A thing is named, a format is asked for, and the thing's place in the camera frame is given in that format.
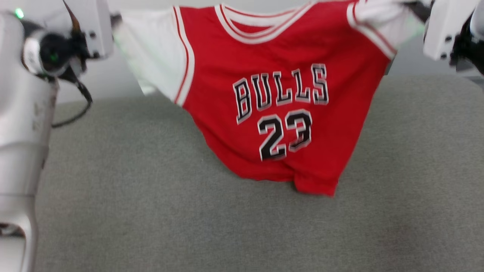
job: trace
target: white stripe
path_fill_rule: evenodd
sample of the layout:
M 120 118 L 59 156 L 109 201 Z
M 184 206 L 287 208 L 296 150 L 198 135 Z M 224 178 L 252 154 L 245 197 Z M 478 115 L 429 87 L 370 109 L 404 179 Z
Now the white stripe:
M 274 39 L 275 37 L 277 37 L 279 34 L 281 34 L 283 31 L 285 31 L 288 27 L 290 27 L 292 24 L 294 24 L 294 22 L 299 20 L 308 10 L 310 10 L 314 6 L 314 4 L 315 4 L 314 2 L 310 2 L 309 5 L 307 5 L 303 9 L 299 10 L 298 13 L 290 21 L 288 21 L 286 24 L 284 24 L 278 30 L 274 31 L 273 33 L 271 33 L 269 35 L 265 35 L 265 36 L 258 37 L 258 38 L 245 38 L 245 37 L 242 37 L 239 34 L 237 34 L 233 29 L 231 29 L 230 26 L 228 25 L 228 23 L 224 19 L 224 15 L 222 14 L 222 11 L 220 10 L 219 5 L 215 6 L 215 12 L 217 13 L 217 16 L 218 16 L 220 23 L 222 24 L 224 29 L 227 31 L 227 33 L 230 36 L 232 36 L 232 38 L 234 38 L 234 39 L 236 39 L 236 40 L 238 40 L 242 43 L 254 45 L 254 44 L 260 44 L 260 43 L 270 41 L 270 40 Z
M 195 54 L 193 53 L 193 48 L 190 45 L 188 38 L 186 37 L 185 25 L 183 24 L 183 19 L 182 19 L 182 16 L 181 16 L 182 14 L 180 12 L 180 7 L 176 6 L 175 11 L 176 11 L 176 16 L 178 18 L 180 34 L 182 36 L 181 39 L 185 43 L 185 46 L 188 50 L 188 59 L 186 60 L 187 65 L 188 65 L 188 69 L 187 69 L 186 79 L 182 83 L 181 91 L 180 91 L 180 95 L 178 97 L 178 100 L 175 101 L 179 106 L 183 106 L 183 104 L 185 104 L 186 97 L 188 96 L 188 92 L 190 91 L 190 88 L 192 86 L 193 76 L 194 76 L 194 73 L 195 73 Z
M 353 6 L 351 3 L 347 9 L 348 23 L 351 27 L 358 30 L 361 34 L 365 35 L 370 41 L 372 41 L 389 59 L 395 57 L 394 51 L 387 46 L 387 44 L 371 29 L 364 25 L 358 25 L 353 17 Z

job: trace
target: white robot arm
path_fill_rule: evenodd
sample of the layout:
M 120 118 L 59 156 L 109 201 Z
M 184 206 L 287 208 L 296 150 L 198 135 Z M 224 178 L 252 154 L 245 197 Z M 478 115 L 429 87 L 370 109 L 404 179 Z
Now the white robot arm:
M 448 59 L 457 70 L 470 61 L 484 74 L 484 0 L 392 1 L 426 23 L 427 57 Z M 64 3 L 65 13 L 44 22 L 0 12 L 0 272 L 34 270 L 34 201 L 51 128 L 89 109 L 91 96 L 78 77 L 87 60 L 110 56 L 112 24 L 121 20 L 106 0 Z M 75 84 L 88 104 L 78 116 L 52 125 L 59 80 Z

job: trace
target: gray fabric surface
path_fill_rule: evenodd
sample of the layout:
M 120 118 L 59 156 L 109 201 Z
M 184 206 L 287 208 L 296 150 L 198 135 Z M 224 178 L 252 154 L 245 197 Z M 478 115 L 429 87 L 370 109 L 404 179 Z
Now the gray fabric surface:
M 161 96 L 51 143 L 37 272 L 484 271 L 484 95 L 458 77 L 384 78 L 335 198 L 237 178 Z

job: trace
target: white sleeve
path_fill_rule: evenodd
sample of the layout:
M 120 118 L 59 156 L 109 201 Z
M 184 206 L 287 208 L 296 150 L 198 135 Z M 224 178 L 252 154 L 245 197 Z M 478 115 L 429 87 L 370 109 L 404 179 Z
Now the white sleeve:
M 175 9 L 121 11 L 113 37 L 145 95 L 160 91 L 175 102 L 186 78 L 187 51 Z
M 409 0 L 360 0 L 348 7 L 348 21 L 393 59 L 403 43 L 425 31 L 404 2 Z

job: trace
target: red jersey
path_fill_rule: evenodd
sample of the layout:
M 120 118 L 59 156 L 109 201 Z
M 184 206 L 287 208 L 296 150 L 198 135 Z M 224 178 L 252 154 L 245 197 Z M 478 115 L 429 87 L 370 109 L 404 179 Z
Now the red jersey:
M 398 3 L 364 0 L 121 15 L 115 40 L 142 90 L 188 111 L 230 170 L 329 196 L 397 47 L 422 27 Z

